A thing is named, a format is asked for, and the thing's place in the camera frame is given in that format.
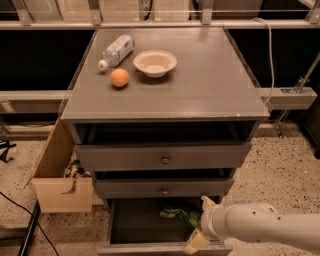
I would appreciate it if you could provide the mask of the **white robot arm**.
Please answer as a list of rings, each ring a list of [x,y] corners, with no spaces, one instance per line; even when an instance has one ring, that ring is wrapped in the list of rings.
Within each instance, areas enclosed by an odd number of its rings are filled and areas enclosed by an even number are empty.
[[[248,243],[275,242],[320,254],[319,214],[280,214],[267,203],[216,204],[201,197],[200,227],[189,237],[183,251],[194,254],[215,239]]]

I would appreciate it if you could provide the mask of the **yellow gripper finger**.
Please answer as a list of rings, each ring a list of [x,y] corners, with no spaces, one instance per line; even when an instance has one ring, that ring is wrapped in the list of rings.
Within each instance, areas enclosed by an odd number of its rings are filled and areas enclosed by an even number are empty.
[[[216,203],[206,195],[203,195],[201,197],[201,200],[202,200],[202,210],[203,211],[206,211],[208,208],[216,205]]]
[[[209,244],[210,239],[201,230],[195,229],[186,242],[183,252],[192,255]]]

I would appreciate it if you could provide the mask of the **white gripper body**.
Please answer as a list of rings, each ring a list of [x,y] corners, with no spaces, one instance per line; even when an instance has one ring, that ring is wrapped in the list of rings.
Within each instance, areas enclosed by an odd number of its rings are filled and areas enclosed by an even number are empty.
[[[225,240],[225,216],[226,208],[221,205],[204,206],[200,221],[203,233],[212,240]]]

